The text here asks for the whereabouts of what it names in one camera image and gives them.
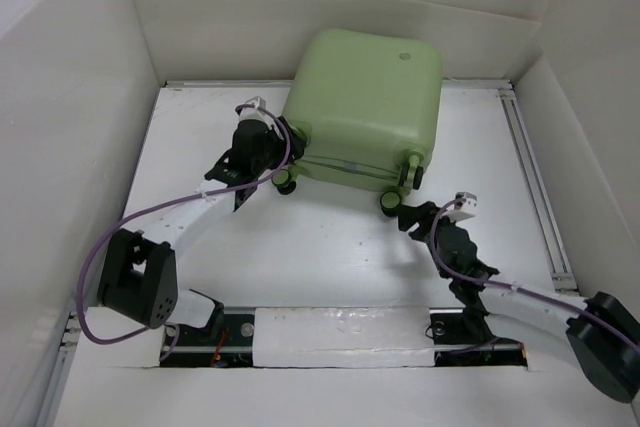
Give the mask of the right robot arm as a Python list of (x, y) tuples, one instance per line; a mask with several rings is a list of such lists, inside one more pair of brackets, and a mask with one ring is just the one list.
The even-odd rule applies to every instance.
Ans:
[(470, 197), (443, 206), (398, 204), (384, 214), (425, 244), (438, 275), (463, 304), (462, 328), (473, 340), (509, 339), (580, 369), (605, 396), (631, 403), (639, 393), (639, 322), (613, 295), (590, 298), (509, 280), (478, 257), (460, 222), (471, 217)]

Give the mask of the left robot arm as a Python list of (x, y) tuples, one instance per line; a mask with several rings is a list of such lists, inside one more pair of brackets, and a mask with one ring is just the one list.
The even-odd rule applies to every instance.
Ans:
[(179, 257), (216, 221), (236, 212), (257, 187), (284, 173), (306, 148), (284, 118), (239, 121), (231, 147), (205, 174), (196, 194), (165, 202), (163, 216), (138, 231), (118, 228), (109, 238), (98, 287), (99, 303), (148, 329), (187, 327), (201, 343), (222, 334), (224, 306), (178, 286)]

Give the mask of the light green suitcase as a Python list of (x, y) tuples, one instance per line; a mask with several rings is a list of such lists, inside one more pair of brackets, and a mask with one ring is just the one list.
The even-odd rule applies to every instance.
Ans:
[(379, 193), (394, 217), (421, 187), (436, 141), (443, 60), (409, 38), (330, 28), (309, 43), (282, 115), (304, 152), (272, 183), (300, 176)]

